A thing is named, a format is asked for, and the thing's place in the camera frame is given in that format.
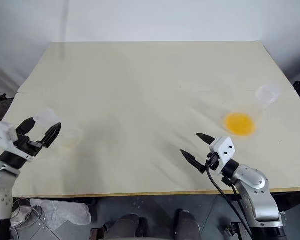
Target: table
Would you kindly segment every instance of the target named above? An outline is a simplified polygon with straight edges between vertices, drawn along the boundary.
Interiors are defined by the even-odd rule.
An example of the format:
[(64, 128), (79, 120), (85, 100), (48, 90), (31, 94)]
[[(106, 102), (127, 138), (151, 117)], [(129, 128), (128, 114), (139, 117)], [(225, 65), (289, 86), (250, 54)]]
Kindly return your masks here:
[[(281, 95), (255, 134), (231, 135), (224, 116), (255, 112), (255, 91), (269, 83)], [(21, 169), (16, 197), (216, 193), (180, 153), (205, 162), (196, 133), (231, 136), (234, 159), (264, 172), (272, 192), (300, 190), (300, 98), (258, 41), (51, 43), (4, 121), (47, 106), (80, 142), (42, 150)]]

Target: black cable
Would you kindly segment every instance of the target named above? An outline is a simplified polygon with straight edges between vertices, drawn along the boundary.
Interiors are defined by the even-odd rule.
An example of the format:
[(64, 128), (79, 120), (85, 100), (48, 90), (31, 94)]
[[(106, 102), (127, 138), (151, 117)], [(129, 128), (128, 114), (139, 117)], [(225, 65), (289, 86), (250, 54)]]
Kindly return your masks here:
[(209, 160), (206, 161), (205, 168), (206, 168), (206, 174), (208, 175), (211, 183), (215, 186), (216, 189), (218, 189), (218, 191), (221, 193), (221, 195), (223, 196), (223, 198), (227, 201), (227, 203), (230, 205), (230, 207), (232, 208), (232, 210), (234, 211), (234, 213), (237, 215), (237, 217), (242, 222), (243, 226), (247, 230), (247, 232), (250, 235), (251, 239), (253, 239), (252, 233), (251, 233), (251, 230), (250, 230), (249, 226), (247, 226), (246, 222), (243, 220), (243, 218), (241, 217), (240, 213), (237, 211), (237, 209), (235, 208), (235, 206), (231, 203), (231, 201), (227, 198), (227, 196), (224, 193), (224, 191), (221, 190), (221, 188), (216, 184), (216, 182), (212, 178), (212, 176), (210, 174)]
[(238, 196), (238, 193), (236, 191), (236, 188), (235, 186), (231, 185), (231, 188), (232, 188), (232, 191), (234, 192), (234, 197), (235, 197), (235, 200), (238, 202), (239, 204), (239, 207), (244, 215), (244, 218), (247, 220), (247, 216), (246, 216), (246, 213), (245, 213), (245, 210), (244, 210), (244, 207), (242, 206), (240, 200), (239, 200), (239, 196)]

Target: orange juice spill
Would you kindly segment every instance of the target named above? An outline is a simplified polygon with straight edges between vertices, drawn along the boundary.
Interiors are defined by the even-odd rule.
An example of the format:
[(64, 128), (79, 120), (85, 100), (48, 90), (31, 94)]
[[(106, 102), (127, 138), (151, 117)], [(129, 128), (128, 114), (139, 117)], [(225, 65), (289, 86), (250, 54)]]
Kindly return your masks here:
[(226, 128), (238, 136), (249, 136), (256, 130), (253, 119), (244, 113), (229, 113), (224, 120)]

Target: table edge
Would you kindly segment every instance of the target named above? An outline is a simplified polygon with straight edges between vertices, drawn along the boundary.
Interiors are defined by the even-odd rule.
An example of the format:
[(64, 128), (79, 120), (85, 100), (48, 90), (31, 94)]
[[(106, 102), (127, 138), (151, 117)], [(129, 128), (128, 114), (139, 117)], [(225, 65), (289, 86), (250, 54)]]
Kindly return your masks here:
[[(272, 188), (271, 193), (300, 192), (300, 187)], [(232, 190), (224, 191), (233, 194)], [(220, 194), (217, 190), (210, 191), (163, 191), (163, 192), (130, 192), (130, 193), (100, 193), (100, 194), (73, 194), (73, 195), (14, 195), (14, 198), (95, 198), (95, 197), (124, 197), (124, 196), (160, 196), (160, 195), (212, 195)]]

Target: transparent cup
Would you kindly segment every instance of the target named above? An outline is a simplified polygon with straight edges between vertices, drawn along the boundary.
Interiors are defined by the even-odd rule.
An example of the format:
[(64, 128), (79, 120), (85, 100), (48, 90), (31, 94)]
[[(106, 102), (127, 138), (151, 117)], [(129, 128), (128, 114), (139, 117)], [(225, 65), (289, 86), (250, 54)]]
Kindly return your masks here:
[(255, 91), (255, 101), (249, 110), (231, 112), (224, 119), (225, 127), (237, 136), (252, 135), (256, 129), (256, 120), (280, 95), (278, 86), (264, 84)]
[(46, 132), (57, 123), (61, 123), (61, 131), (55, 140), (55, 144), (63, 148), (73, 148), (79, 144), (82, 139), (82, 131), (73, 124), (62, 120), (51, 108), (45, 107), (39, 110), (34, 121)]

